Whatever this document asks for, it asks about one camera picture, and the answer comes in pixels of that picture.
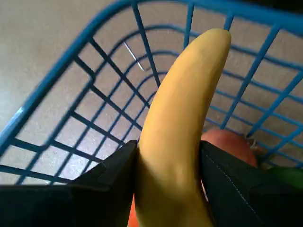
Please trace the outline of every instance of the beige floor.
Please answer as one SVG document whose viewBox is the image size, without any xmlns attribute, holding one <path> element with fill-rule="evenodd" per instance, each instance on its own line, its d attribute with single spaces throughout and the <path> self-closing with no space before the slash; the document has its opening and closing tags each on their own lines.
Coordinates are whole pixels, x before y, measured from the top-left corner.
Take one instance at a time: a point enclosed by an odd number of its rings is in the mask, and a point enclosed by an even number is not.
<svg viewBox="0 0 303 227">
<path fill-rule="evenodd" d="M 43 79 L 45 73 L 60 57 L 75 36 L 99 10 L 103 9 L 111 1 L 69 0 L 67 3 L 59 0 L 2 0 L 0 2 L 0 130 L 4 128 L 14 112 L 22 105 L 25 98 L 39 81 Z M 172 3 L 144 4 L 140 5 L 139 10 L 142 14 L 144 25 L 174 23 L 184 26 L 185 24 L 187 9 L 183 5 Z M 203 32 L 212 27 L 222 27 L 223 24 L 223 15 L 199 9 L 194 11 L 192 29 L 195 31 Z M 137 29 L 137 25 L 132 11 L 126 10 L 105 24 L 103 29 L 96 34 L 95 39 L 108 52 L 120 37 L 135 29 Z M 257 51 L 264 42 L 268 31 L 269 28 L 267 26 L 253 24 L 236 18 L 231 27 L 232 42 Z M 147 36 L 152 50 L 167 49 L 178 52 L 182 50 L 183 36 L 176 32 L 152 31 L 148 32 Z M 136 55 L 145 54 L 140 37 L 135 37 L 128 43 Z M 268 53 L 281 59 L 303 64 L 303 40 L 281 31 Z M 102 58 L 91 46 L 87 46 L 80 57 L 92 69 L 95 69 L 102 61 Z M 125 71 L 129 63 L 133 61 L 124 46 L 119 48 L 117 53 L 114 54 L 113 60 L 122 71 Z M 174 58 L 171 56 L 156 56 L 154 60 L 158 71 L 165 71 L 170 68 Z M 254 58 L 248 55 L 231 52 L 225 68 L 245 76 L 253 60 Z M 143 61 L 142 64 L 146 69 L 149 67 L 148 61 Z M 128 77 L 136 86 L 149 74 L 151 74 L 151 70 L 143 72 L 138 66 L 135 66 Z M 270 62 L 263 61 L 254 79 L 283 89 L 295 74 L 296 71 L 294 70 L 281 68 Z M 96 86 L 105 94 L 108 94 L 118 79 L 118 75 L 110 67 L 105 67 L 96 81 Z M 43 144 L 87 80 L 87 75 L 77 65 L 73 64 L 18 137 L 37 145 Z M 240 81 L 222 76 L 218 88 L 231 95 L 236 95 L 240 85 Z M 140 92 L 147 98 L 155 90 L 156 84 L 151 79 L 140 89 Z M 303 82 L 296 87 L 293 93 L 303 96 Z M 112 100 L 123 108 L 131 94 L 130 88 L 123 83 L 112 96 Z M 268 108 L 276 97 L 277 95 L 252 85 L 248 86 L 243 96 L 245 100 L 264 108 Z M 231 102 L 231 100 L 215 94 L 212 104 L 228 110 Z M 91 92 L 86 95 L 84 101 L 77 108 L 77 112 L 90 119 L 101 104 L 102 100 Z M 142 102 L 136 98 L 132 101 L 130 107 L 126 109 L 126 112 L 134 118 L 142 105 Z M 294 103 L 290 99 L 285 99 L 276 112 L 295 120 L 303 121 L 303 115 L 300 114 L 303 112 L 303 105 Z M 143 115 L 139 118 L 139 124 L 143 124 L 146 113 L 147 109 L 144 110 Z M 107 105 L 105 111 L 97 118 L 96 124 L 107 130 L 117 114 L 115 110 Z M 256 122 L 262 115 L 261 112 L 242 104 L 238 104 L 235 114 L 251 122 Z M 224 115 L 210 110 L 208 117 L 221 122 Z M 125 118 L 121 118 L 111 133 L 118 138 L 122 138 L 129 125 L 130 123 Z M 244 134 L 250 130 L 250 126 L 244 125 L 235 119 L 231 119 L 227 126 Z M 264 123 L 264 126 L 283 135 L 289 134 L 296 128 L 274 117 L 270 117 Z M 56 140 L 72 146 L 84 128 L 85 126 L 82 123 L 70 120 Z M 140 131 L 133 128 L 126 140 L 135 139 L 139 134 Z M 255 137 L 270 146 L 280 141 L 280 139 L 262 131 L 257 131 Z M 90 130 L 78 149 L 92 154 L 102 138 L 96 131 Z M 302 143 L 303 136 L 297 137 L 296 140 Z M 104 159 L 115 149 L 116 143 L 107 139 L 97 157 Z M 302 150 L 287 144 L 281 151 L 303 161 Z M 25 168 L 33 155 L 33 152 L 10 148 L 0 160 L 0 164 Z M 50 147 L 41 156 L 33 171 L 53 175 L 66 155 L 67 152 Z M 294 162 L 283 157 L 274 157 L 273 161 L 280 165 L 294 165 Z M 86 163 L 87 160 L 73 155 L 60 176 L 73 179 L 80 174 Z M 0 173 L 0 183 L 14 183 L 17 178 L 18 176 L 15 175 Z M 27 178 L 26 183 L 45 183 L 45 181 Z"/>
</svg>

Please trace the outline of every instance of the stitched seam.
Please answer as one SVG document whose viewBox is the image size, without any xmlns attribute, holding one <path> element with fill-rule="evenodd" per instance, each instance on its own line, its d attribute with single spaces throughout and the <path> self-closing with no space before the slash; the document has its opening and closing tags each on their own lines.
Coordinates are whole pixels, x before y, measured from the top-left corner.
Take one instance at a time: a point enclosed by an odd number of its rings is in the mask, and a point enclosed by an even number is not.
<svg viewBox="0 0 303 227">
<path fill-rule="evenodd" d="M 259 222 L 261 224 L 263 224 L 262 220 L 259 218 L 259 216 L 257 215 L 257 213 L 254 211 L 254 209 L 248 204 L 248 202 L 245 200 L 245 198 L 243 197 L 243 195 L 241 194 L 241 192 L 237 189 L 236 185 L 232 182 L 231 178 L 207 155 L 205 154 L 206 157 L 208 157 L 208 159 L 214 163 L 214 165 L 217 167 L 217 169 L 219 169 L 226 177 L 227 179 L 232 183 L 233 187 L 236 189 L 237 193 L 241 196 L 241 198 L 243 199 L 243 201 L 246 203 L 246 205 L 250 208 L 250 210 L 255 214 L 255 216 L 257 217 L 257 219 L 259 220 Z"/>
</svg>

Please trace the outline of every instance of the blue wire basket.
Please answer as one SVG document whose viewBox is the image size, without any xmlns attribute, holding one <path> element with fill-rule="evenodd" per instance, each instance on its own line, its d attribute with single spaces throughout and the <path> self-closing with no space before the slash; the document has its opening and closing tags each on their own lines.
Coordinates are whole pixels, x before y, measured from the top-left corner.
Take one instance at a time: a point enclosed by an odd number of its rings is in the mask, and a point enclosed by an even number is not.
<svg viewBox="0 0 303 227">
<path fill-rule="evenodd" d="M 245 77 L 238 76 L 232 72 L 224 71 L 224 74 L 228 77 L 238 79 L 241 81 L 241 87 L 238 90 L 237 94 L 235 96 L 232 96 L 226 92 L 220 91 L 219 89 L 216 90 L 216 93 L 225 96 L 229 99 L 232 99 L 232 104 L 229 107 L 228 111 L 225 111 L 217 106 L 211 106 L 211 108 L 215 109 L 216 111 L 219 111 L 223 114 L 225 114 L 224 120 L 222 123 L 218 123 L 216 121 L 213 121 L 209 118 L 207 118 L 207 121 L 219 126 L 221 129 L 227 128 L 227 122 L 230 118 L 234 118 L 244 124 L 247 124 L 251 126 L 251 129 L 248 133 L 248 137 L 251 137 L 257 130 L 262 130 L 266 133 L 269 133 L 273 136 L 276 136 L 280 138 L 280 142 L 276 144 L 273 147 L 269 147 L 265 144 L 261 144 L 268 152 L 262 157 L 263 162 L 270 163 L 274 165 L 269 160 L 269 157 L 273 154 L 279 154 L 282 155 L 285 158 L 288 158 L 296 163 L 297 168 L 303 167 L 303 162 L 299 160 L 296 157 L 293 157 L 291 155 L 288 155 L 286 153 L 280 152 L 279 150 L 287 143 L 291 143 L 298 148 L 303 148 L 303 144 L 297 142 L 294 140 L 296 136 L 298 136 L 302 130 L 303 130 L 303 123 L 299 122 L 297 120 L 291 119 L 289 117 L 283 116 L 282 114 L 278 114 L 275 112 L 276 108 L 281 104 L 281 102 L 285 98 L 292 99 L 293 101 L 303 104 L 303 98 L 299 96 L 295 96 L 291 94 L 291 91 L 295 88 L 295 86 L 302 80 L 303 78 L 303 65 L 284 61 L 281 59 L 278 59 L 276 57 L 270 56 L 267 54 L 267 51 L 269 47 L 271 46 L 272 42 L 274 41 L 276 35 L 278 32 L 283 29 L 289 33 L 295 34 L 297 36 L 303 35 L 303 17 L 299 15 L 294 15 L 290 13 L 284 13 L 279 11 L 273 11 L 266 8 L 261 8 L 258 6 L 233 2 L 233 1 L 222 1 L 222 0 L 175 0 L 174 2 L 182 3 L 187 6 L 187 20 L 185 27 L 180 27 L 173 24 L 156 24 L 156 25 L 149 25 L 145 26 L 143 25 L 142 18 L 140 15 L 140 11 L 138 8 L 139 3 L 143 2 L 149 2 L 151 0 L 121 0 L 118 1 L 110 6 L 108 6 L 106 9 L 101 11 L 97 14 L 97 16 L 87 25 L 87 27 L 81 32 L 81 34 L 76 38 L 76 40 L 72 43 L 72 45 L 67 49 L 67 51 L 63 54 L 63 56 L 57 61 L 57 63 L 53 66 L 53 68 L 47 73 L 45 78 L 41 81 L 39 86 L 34 90 L 34 92 L 30 95 L 30 97 L 26 100 L 24 105 L 19 108 L 19 110 L 16 112 L 14 117 L 11 119 L 11 121 L 8 123 L 6 128 L 2 131 L 0 136 L 0 157 L 3 157 L 6 152 L 8 152 L 9 147 L 17 147 L 24 150 L 28 150 L 31 152 L 34 152 L 34 156 L 31 158 L 29 164 L 26 168 L 17 168 L 14 166 L 8 166 L 3 165 L 0 163 L 0 172 L 5 172 L 8 174 L 14 174 L 18 176 L 18 180 L 16 181 L 16 184 L 22 184 L 24 180 L 27 177 L 32 178 L 38 178 L 45 181 L 48 181 L 49 184 L 54 183 L 68 183 L 71 180 L 66 179 L 63 177 L 60 177 L 61 172 L 63 171 L 66 164 L 69 162 L 70 158 L 73 154 L 78 155 L 84 159 L 87 159 L 87 163 L 82 170 L 82 173 L 86 172 L 89 168 L 89 165 L 92 162 L 102 162 L 102 160 L 98 157 L 96 157 L 96 154 L 101 149 L 101 147 L 104 145 L 104 142 L 107 138 L 111 139 L 112 141 L 117 143 L 116 149 L 118 149 L 121 145 L 125 143 L 125 139 L 131 129 L 133 127 L 142 130 L 142 126 L 138 123 L 138 119 L 140 115 L 142 114 L 143 110 L 147 107 L 150 107 L 150 101 L 155 95 L 155 92 L 150 95 L 149 98 L 144 98 L 143 95 L 139 92 L 139 89 L 142 87 L 142 85 L 150 78 L 154 78 L 156 81 L 157 86 L 160 85 L 160 79 L 159 76 L 166 74 L 164 71 L 157 71 L 156 65 L 154 63 L 153 56 L 159 55 L 159 54 L 166 54 L 166 55 L 173 55 L 177 57 L 178 53 L 173 51 L 167 51 L 167 50 L 158 50 L 158 51 L 152 51 L 147 39 L 146 32 L 152 31 L 152 30 L 158 30 L 158 29 L 168 29 L 168 30 L 174 30 L 178 33 L 181 33 L 184 35 L 184 48 L 188 45 L 190 37 L 197 37 L 199 33 L 191 30 L 192 25 L 192 19 L 193 19 L 193 13 L 195 8 L 204 8 L 207 10 L 212 10 L 215 12 L 219 12 L 221 14 L 224 14 L 225 17 L 225 23 L 224 23 L 224 29 L 229 30 L 232 26 L 234 17 L 243 18 L 249 21 L 257 22 L 260 24 L 265 24 L 267 26 L 270 26 L 270 32 L 265 39 L 265 42 L 262 44 L 262 47 L 259 51 L 254 51 L 249 48 L 238 46 L 238 45 L 232 45 L 231 49 L 233 51 L 237 51 L 240 53 L 244 53 L 250 56 L 254 57 L 254 61 Z M 112 50 L 109 53 L 106 53 L 101 46 L 96 42 L 94 39 L 94 35 L 96 32 L 102 28 L 102 26 L 112 17 L 114 17 L 119 12 L 125 10 L 126 8 L 131 8 L 133 10 L 134 17 L 136 19 L 138 29 L 135 31 L 132 31 L 125 37 L 121 38 L 112 48 Z M 139 35 L 142 38 L 146 54 L 140 57 L 135 57 L 130 50 L 129 46 L 126 44 L 126 42 L 131 39 L 132 37 Z M 82 49 L 87 45 L 90 44 L 103 58 L 103 61 L 98 66 L 96 70 L 92 70 L 80 57 L 79 54 L 82 51 Z M 125 72 L 122 72 L 121 69 L 117 66 L 117 64 L 112 60 L 113 54 L 117 51 L 117 49 L 125 45 L 127 49 L 130 51 L 130 53 L 133 55 L 134 61 L 128 66 L 127 70 Z M 140 65 L 140 61 L 148 59 L 150 68 L 152 70 L 152 74 L 144 78 L 139 85 L 135 86 L 133 83 L 129 80 L 127 77 L 129 71 L 135 66 Z M 255 80 L 252 80 L 252 77 L 254 73 L 256 72 L 258 66 L 261 64 L 262 60 L 267 60 L 275 65 L 279 65 L 285 68 L 294 69 L 299 71 L 299 73 L 293 78 L 293 80 L 286 86 L 285 89 L 278 89 L 275 87 L 270 87 L 266 84 L 256 82 Z M 44 97 L 50 92 L 52 87 L 56 84 L 56 82 L 61 78 L 61 76 L 65 73 L 67 68 L 72 64 L 76 63 L 78 66 L 82 68 L 82 70 L 89 75 L 89 81 L 83 88 L 83 90 L 78 94 L 76 99 L 73 101 L 72 105 L 69 107 L 69 109 L 65 112 L 63 117 L 60 119 L 59 123 L 56 125 L 55 129 L 52 131 L 51 135 L 48 137 L 48 139 L 43 143 L 43 145 L 35 145 L 32 143 L 29 143 L 27 141 L 23 141 L 21 139 L 18 139 L 18 134 L 22 131 L 22 128 L 25 126 L 28 119 L 31 117 L 33 112 L 37 109 L 37 107 L 44 101 Z M 105 95 L 101 90 L 99 90 L 96 86 L 94 86 L 94 83 L 96 81 L 97 77 L 102 77 L 102 70 L 105 66 L 109 65 L 118 75 L 119 75 L 119 81 L 117 84 L 113 87 L 113 89 L 110 91 L 108 95 Z M 112 101 L 111 97 L 113 94 L 117 91 L 119 85 L 124 82 L 128 85 L 128 87 L 132 90 L 133 94 L 131 95 L 130 99 L 126 102 L 125 106 L 123 108 L 120 108 L 114 101 Z M 277 95 L 276 100 L 269 106 L 269 108 L 264 108 L 261 106 L 258 106 L 256 104 L 253 104 L 252 102 L 248 102 L 243 100 L 241 97 L 247 88 L 248 85 L 253 85 L 255 87 L 259 87 L 261 89 L 264 89 L 266 91 L 269 91 L 271 93 L 274 93 Z M 103 99 L 103 104 L 99 107 L 99 109 L 96 111 L 94 116 L 91 119 L 87 119 L 84 116 L 77 113 L 75 110 L 79 106 L 80 102 L 84 98 L 84 96 L 88 92 L 93 92 L 97 96 L 99 96 L 101 99 Z M 144 106 L 139 111 L 136 117 L 131 117 L 129 114 L 126 113 L 126 108 L 129 106 L 130 102 L 135 98 L 139 98 L 143 103 Z M 255 123 L 248 122 L 247 120 L 238 117 L 234 110 L 238 103 L 245 104 L 253 109 L 256 109 L 258 111 L 262 112 L 262 116 L 257 120 Z M 114 108 L 118 112 L 117 118 L 112 122 L 111 126 L 108 130 L 104 130 L 98 125 L 95 124 L 95 120 L 98 118 L 98 116 L 101 114 L 101 112 L 104 110 L 106 105 L 110 105 L 112 108 Z M 267 120 L 268 117 L 274 116 L 282 121 L 285 121 L 287 123 L 290 123 L 292 125 L 296 126 L 296 129 L 289 133 L 287 136 L 281 135 L 279 133 L 274 132 L 273 130 L 270 130 L 263 126 L 263 123 Z M 126 134 L 119 139 L 117 136 L 113 135 L 111 133 L 114 126 L 117 124 L 119 118 L 124 117 L 130 122 L 130 127 L 128 128 Z M 56 137 L 58 136 L 59 132 L 62 130 L 64 125 L 67 123 L 69 119 L 76 119 L 77 121 L 81 122 L 85 125 L 85 130 L 82 132 L 80 137 L 77 139 L 77 142 L 73 146 L 67 146 L 59 141 L 56 140 Z M 90 129 L 94 129 L 98 133 L 101 133 L 104 137 L 102 141 L 99 143 L 97 148 L 95 149 L 94 153 L 88 154 L 85 152 L 82 152 L 78 149 L 78 146 L 80 145 L 83 138 L 87 135 L 88 131 Z M 58 149 L 64 150 L 68 152 L 67 157 L 64 159 L 62 165 L 57 170 L 57 172 L 54 175 L 48 175 L 45 173 L 39 173 L 33 171 L 33 168 L 37 161 L 41 158 L 42 154 L 50 147 L 56 147 Z"/>
</svg>

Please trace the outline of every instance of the black plastic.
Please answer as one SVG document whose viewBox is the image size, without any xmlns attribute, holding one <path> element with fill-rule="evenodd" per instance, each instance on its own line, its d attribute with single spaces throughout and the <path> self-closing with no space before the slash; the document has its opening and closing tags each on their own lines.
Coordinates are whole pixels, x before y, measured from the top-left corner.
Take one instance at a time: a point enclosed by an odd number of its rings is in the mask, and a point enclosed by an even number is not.
<svg viewBox="0 0 303 227">
<path fill-rule="evenodd" d="M 65 186 L 1 186 L 0 226 L 127 226 L 137 142 Z"/>
</svg>

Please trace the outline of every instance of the basket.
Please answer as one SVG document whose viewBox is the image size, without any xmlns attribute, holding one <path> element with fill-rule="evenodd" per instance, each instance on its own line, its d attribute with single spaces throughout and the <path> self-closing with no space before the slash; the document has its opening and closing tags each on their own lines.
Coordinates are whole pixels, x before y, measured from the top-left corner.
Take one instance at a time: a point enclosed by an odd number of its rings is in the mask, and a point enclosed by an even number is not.
<svg viewBox="0 0 303 227">
<path fill-rule="evenodd" d="M 260 146 L 262 146 L 264 150 L 267 151 L 261 157 L 262 162 L 268 163 L 272 166 L 279 165 L 279 163 L 275 163 L 271 159 L 273 155 L 279 155 L 283 158 L 286 158 L 287 160 L 290 160 L 292 162 L 292 166 L 295 166 L 297 168 L 303 167 L 303 160 L 300 159 L 301 154 L 292 155 L 293 153 L 291 152 L 287 153 L 281 151 L 281 149 L 286 144 L 291 144 L 295 146 L 298 150 L 303 148 L 303 144 L 296 140 L 296 138 L 303 130 L 303 123 L 296 119 L 276 112 L 276 109 L 286 98 L 296 102 L 298 105 L 303 104 L 303 98 L 292 93 L 293 89 L 300 83 L 303 78 L 303 65 L 291 61 L 285 61 L 267 54 L 268 49 L 270 48 L 279 31 L 287 31 L 297 36 L 303 35 L 303 17 L 299 15 L 280 11 L 273 11 L 267 8 L 261 8 L 254 5 L 232 1 L 175 0 L 174 2 L 184 4 L 187 7 L 185 27 L 180 27 L 174 24 L 155 24 L 144 26 L 138 8 L 138 4 L 144 2 L 147 1 L 120 0 L 108 6 L 106 9 L 98 13 L 97 16 L 75 39 L 75 41 L 63 54 L 63 56 L 57 61 L 57 63 L 47 73 L 45 78 L 29 96 L 24 105 L 19 108 L 19 110 L 8 123 L 6 128 L 2 131 L 0 136 L 0 172 L 6 173 L 9 176 L 14 176 L 15 184 L 24 184 L 26 183 L 26 179 L 28 178 L 40 179 L 50 185 L 54 183 L 68 183 L 72 179 L 67 179 L 66 177 L 62 176 L 62 172 L 64 171 L 64 168 L 66 167 L 68 162 L 71 161 L 74 155 L 77 155 L 78 157 L 81 157 L 85 160 L 84 167 L 77 172 L 78 174 L 82 174 L 91 168 L 92 163 L 99 163 L 103 161 L 102 158 L 97 157 L 97 153 L 103 148 L 107 139 L 110 139 L 111 141 L 116 143 L 115 149 L 118 149 L 120 146 L 124 145 L 127 140 L 127 136 L 129 135 L 132 128 L 136 128 L 138 130 L 142 129 L 142 124 L 138 123 L 138 119 L 141 117 L 145 108 L 150 107 L 151 100 L 156 92 L 154 91 L 151 95 L 149 95 L 149 97 L 145 97 L 141 94 L 140 88 L 149 79 L 154 79 L 157 86 L 159 86 L 161 81 L 160 76 L 166 74 L 166 71 L 157 71 L 157 65 L 155 64 L 153 57 L 156 55 L 172 55 L 177 57 L 178 55 L 178 53 L 170 50 L 151 50 L 146 33 L 152 30 L 173 30 L 184 35 L 183 47 L 185 48 L 188 45 L 191 37 L 197 37 L 199 35 L 198 32 L 195 32 L 191 29 L 194 10 L 198 8 L 204 8 L 207 10 L 219 12 L 220 14 L 224 14 L 225 23 L 223 27 L 226 30 L 230 30 L 235 18 L 243 18 L 245 20 L 257 22 L 270 27 L 270 31 L 258 51 L 252 50 L 245 46 L 232 44 L 232 51 L 252 56 L 254 57 L 254 60 L 246 75 L 237 75 L 231 71 L 224 70 L 223 74 L 225 76 L 233 78 L 241 83 L 240 88 L 235 95 L 231 95 L 230 93 L 217 88 L 216 94 L 229 98 L 232 102 L 227 110 L 224 110 L 215 105 L 211 105 L 210 109 L 224 114 L 222 122 L 217 122 L 211 119 L 210 117 L 207 117 L 206 121 L 220 127 L 221 129 L 225 128 L 239 133 L 236 129 L 228 127 L 228 121 L 230 119 L 235 119 L 250 127 L 247 133 L 247 137 L 252 137 L 257 131 L 262 131 L 269 135 L 272 135 L 279 139 L 279 142 L 274 146 L 269 146 L 262 142 L 259 143 Z M 112 50 L 106 53 L 106 51 L 104 51 L 102 47 L 98 44 L 98 42 L 94 39 L 94 35 L 98 32 L 99 29 L 102 29 L 102 26 L 109 19 L 115 17 L 116 14 L 125 10 L 126 8 L 132 9 L 138 29 L 122 37 L 113 46 Z M 142 42 L 146 51 L 146 54 L 138 57 L 135 56 L 135 54 L 127 44 L 127 41 L 135 36 L 139 36 L 142 38 Z M 87 44 L 90 44 L 98 53 L 98 55 L 101 56 L 103 59 L 103 61 L 99 64 L 96 70 L 93 70 L 91 67 L 89 67 L 81 59 L 81 57 L 79 57 L 82 49 L 85 48 Z M 117 64 L 112 59 L 113 54 L 117 51 L 119 47 L 123 45 L 125 45 L 125 48 L 127 48 L 130 52 L 130 56 L 134 58 L 133 62 L 127 67 L 124 72 L 117 66 Z M 148 59 L 149 61 L 151 73 L 149 76 L 143 78 L 140 83 L 134 85 L 129 79 L 129 72 L 133 67 L 140 67 L 143 70 L 143 67 L 140 63 L 145 59 Z M 262 61 L 267 61 L 274 65 L 278 65 L 291 70 L 296 70 L 298 71 L 298 73 L 294 76 L 294 78 L 285 88 L 279 89 L 276 87 L 272 87 L 253 79 L 253 76 Z M 67 108 L 67 111 L 61 117 L 60 121 L 56 124 L 46 141 L 44 141 L 41 145 L 37 145 L 26 140 L 20 139 L 18 137 L 18 134 L 23 130 L 24 126 L 26 125 L 26 122 L 34 114 L 38 106 L 45 101 L 46 95 L 51 91 L 53 86 L 59 81 L 59 79 L 61 79 L 66 70 L 72 64 L 77 64 L 81 68 L 81 70 L 89 76 L 88 82 L 85 84 L 81 92 L 77 95 L 75 100 L 73 100 L 69 108 Z M 111 70 L 114 70 L 119 76 L 118 82 L 114 85 L 114 87 L 109 91 L 108 94 L 105 94 L 96 86 L 94 86 L 96 79 L 98 77 L 102 77 L 103 69 L 106 66 L 109 66 Z M 128 99 L 128 101 L 123 107 L 120 107 L 112 99 L 121 83 L 125 83 L 128 86 L 128 89 L 131 89 L 132 91 L 131 97 Z M 242 95 L 244 94 L 248 86 L 253 86 L 255 88 L 263 89 L 265 91 L 273 93 L 276 95 L 276 98 L 267 107 L 262 107 L 250 101 L 244 100 L 242 98 Z M 75 111 L 88 92 L 94 93 L 100 99 L 103 100 L 102 104 L 98 106 L 98 109 L 95 114 L 89 119 Z M 136 116 L 130 116 L 130 114 L 127 113 L 126 109 L 130 106 L 130 103 L 135 98 L 139 99 L 143 103 L 143 107 L 140 109 Z M 247 119 L 238 116 L 235 113 L 235 109 L 239 104 L 246 105 L 254 110 L 258 110 L 261 113 L 259 118 L 255 122 L 250 122 Z M 104 111 L 106 106 L 110 106 L 115 109 L 115 111 L 118 112 L 118 115 L 115 119 L 112 119 L 112 121 L 110 122 L 110 126 L 104 129 L 95 124 L 95 120 Z M 127 132 L 123 136 L 118 137 L 112 133 L 112 130 L 114 129 L 115 125 L 121 117 L 124 117 L 128 121 L 130 126 L 128 127 Z M 266 127 L 264 123 L 272 117 L 278 119 L 279 121 L 291 124 L 292 126 L 294 126 L 294 130 L 285 135 Z M 72 146 L 64 144 L 63 142 L 57 140 L 57 137 L 60 134 L 62 128 L 64 128 L 64 126 L 70 119 L 75 119 L 79 121 L 82 125 L 85 125 L 83 132 L 76 139 L 76 142 Z M 87 153 L 81 151 L 79 149 L 79 145 L 86 137 L 90 129 L 93 129 L 97 133 L 102 134 L 102 140 L 98 143 L 98 146 L 92 153 Z M 60 167 L 56 169 L 53 174 L 48 173 L 47 171 L 35 171 L 35 165 L 42 158 L 45 151 L 48 150 L 50 147 L 55 147 L 56 149 L 63 150 L 66 152 L 67 155 L 61 158 L 62 162 L 60 163 Z M 29 163 L 25 167 L 19 167 L 13 164 L 9 165 L 4 162 L 6 159 L 6 155 L 8 155 L 11 148 L 18 148 L 18 150 L 22 150 L 25 153 L 31 152 L 31 154 L 33 154 L 29 159 Z"/>
</svg>

